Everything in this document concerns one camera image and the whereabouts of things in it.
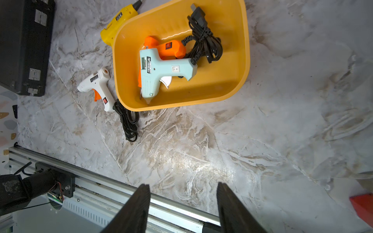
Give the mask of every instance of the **white glue gun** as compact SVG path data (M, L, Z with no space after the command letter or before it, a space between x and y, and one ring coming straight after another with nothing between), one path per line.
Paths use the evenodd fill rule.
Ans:
M110 79L109 71L106 68L101 68L97 73L93 73L85 78L78 85L78 91L88 92L94 90L94 101L99 99L104 101L105 111L114 111L113 106L115 100L107 88L107 82Z

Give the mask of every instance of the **metal hinge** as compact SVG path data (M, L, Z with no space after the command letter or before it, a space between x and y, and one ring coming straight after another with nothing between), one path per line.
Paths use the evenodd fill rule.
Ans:
M47 26L47 14L41 12L40 10L35 10L35 22Z
M40 81L40 70L30 68L30 73L28 75L28 79Z

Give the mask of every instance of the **glue gun trigger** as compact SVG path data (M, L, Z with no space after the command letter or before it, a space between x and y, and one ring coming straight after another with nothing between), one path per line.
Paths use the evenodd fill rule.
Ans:
M164 76L161 78L160 80L165 86L166 88L168 89L170 84L171 84L171 81L172 81L172 76Z

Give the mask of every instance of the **yellow plastic basket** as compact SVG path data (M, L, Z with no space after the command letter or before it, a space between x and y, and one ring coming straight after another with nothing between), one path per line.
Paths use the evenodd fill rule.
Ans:
M223 55L217 62L208 63L202 57L197 74L188 82L173 77L169 89L161 84L150 105L140 99L138 72L139 51L144 39L153 36L160 43L182 40L191 35L187 16L195 4L206 13L208 27L220 37ZM190 51L194 42L189 42ZM116 92L120 102L131 111L203 104L225 100L245 83L250 69L249 33L243 0L173 0L128 20L118 31L113 43L113 62Z

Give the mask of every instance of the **red object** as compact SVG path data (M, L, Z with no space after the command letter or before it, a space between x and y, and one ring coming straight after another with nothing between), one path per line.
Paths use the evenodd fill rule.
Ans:
M357 215L369 226L373 227L373 194L363 194L350 197Z

